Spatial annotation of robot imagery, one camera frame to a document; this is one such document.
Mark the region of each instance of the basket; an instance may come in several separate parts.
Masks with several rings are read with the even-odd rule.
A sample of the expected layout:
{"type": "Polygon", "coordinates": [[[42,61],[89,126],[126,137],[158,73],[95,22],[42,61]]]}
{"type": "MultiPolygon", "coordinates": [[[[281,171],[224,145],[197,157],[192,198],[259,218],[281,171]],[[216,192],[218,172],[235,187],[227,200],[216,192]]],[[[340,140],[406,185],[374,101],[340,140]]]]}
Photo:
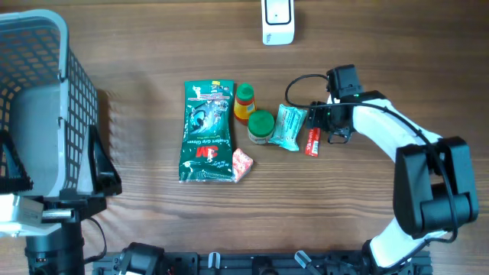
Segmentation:
{"type": "MultiPolygon", "coordinates": [[[[87,129],[98,125],[97,91],[55,12],[0,15],[0,129],[11,135],[34,188],[24,196],[79,192],[87,129]]],[[[7,177],[2,151],[0,177],[7,177]]]]}

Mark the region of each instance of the basket handle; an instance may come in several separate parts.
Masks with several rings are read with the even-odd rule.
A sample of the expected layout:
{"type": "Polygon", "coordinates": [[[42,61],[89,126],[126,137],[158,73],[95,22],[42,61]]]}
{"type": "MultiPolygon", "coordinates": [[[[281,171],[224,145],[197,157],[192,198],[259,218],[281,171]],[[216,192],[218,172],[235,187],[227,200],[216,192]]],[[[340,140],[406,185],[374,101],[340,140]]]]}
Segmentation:
{"type": "Polygon", "coordinates": [[[22,21],[36,18],[43,18],[51,21],[57,27],[58,31],[60,31],[60,61],[58,63],[60,71],[58,79],[60,82],[63,82],[68,73],[68,47],[70,45],[70,34],[68,32],[68,25],[61,15],[47,9],[13,12],[0,15],[0,24],[8,23],[8,21],[22,21]]]}

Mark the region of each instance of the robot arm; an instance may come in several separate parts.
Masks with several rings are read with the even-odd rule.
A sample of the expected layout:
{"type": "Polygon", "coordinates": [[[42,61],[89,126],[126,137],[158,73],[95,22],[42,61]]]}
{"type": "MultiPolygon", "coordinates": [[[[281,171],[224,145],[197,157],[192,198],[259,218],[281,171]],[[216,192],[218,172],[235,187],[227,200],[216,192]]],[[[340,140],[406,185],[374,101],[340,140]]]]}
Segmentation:
{"type": "MultiPolygon", "coordinates": [[[[478,202],[471,158],[468,146],[461,138],[443,139],[400,114],[379,92],[363,92],[352,65],[328,71],[327,79],[331,92],[328,103],[334,102],[338,107],[327,108],[328,115],[319,115],[316,123],[322,121],[323,129],[342,135],[347,142],[350,134],[357,131],[370,138],[396,163],[393,196],[396,218],[380,235],[367,242],[372,266],[388,270],[396,264],[403,264],[409,255],[423,248],[430,239],[440,238],[453,229],[452,211],[458,220],[457,226],[477,218],[478,202]],[[408,124],[418,129],[426,139],[420,138],[408,124]],[[452,187],[454,209],[451,209],[443,183],[432,185],[430,181],[430,173],[439,171],[427,153],[426,140],[443,158],[452,187]]],[[[314,120],[315,115],[310,115],[309,119],[314,120]]]]}

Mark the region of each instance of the green bag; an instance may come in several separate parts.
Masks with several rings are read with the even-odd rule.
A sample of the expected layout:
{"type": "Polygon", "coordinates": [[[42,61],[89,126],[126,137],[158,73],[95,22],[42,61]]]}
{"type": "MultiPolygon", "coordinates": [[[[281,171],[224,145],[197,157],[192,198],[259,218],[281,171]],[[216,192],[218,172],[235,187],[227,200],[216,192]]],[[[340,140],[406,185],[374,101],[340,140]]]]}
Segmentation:
{"type": "Polygon", "coordinates": [[[229,114],[234,84],[233,80],[185,82],[180,182],[233,180],[229,114]]]}

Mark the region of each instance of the green and white package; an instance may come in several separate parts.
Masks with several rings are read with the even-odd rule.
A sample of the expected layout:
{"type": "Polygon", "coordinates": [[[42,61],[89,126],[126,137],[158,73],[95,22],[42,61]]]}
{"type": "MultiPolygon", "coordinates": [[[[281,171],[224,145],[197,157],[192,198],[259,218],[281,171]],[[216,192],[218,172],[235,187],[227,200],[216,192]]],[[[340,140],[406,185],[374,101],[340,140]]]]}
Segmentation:
{"type": "Polygon", "coordinates": [[[306,115],[306,110],[280,104],[275,121],[274,135],[268,142],[278,144],[287,150],[298,151],[299,145],[297,145],[296,138],[306,115]]]}
{"type": "Polygon", "coordinates": [[[233,80],[185,82],[185,121],[179,181],[232,182],[229,114],[233,80]]]}

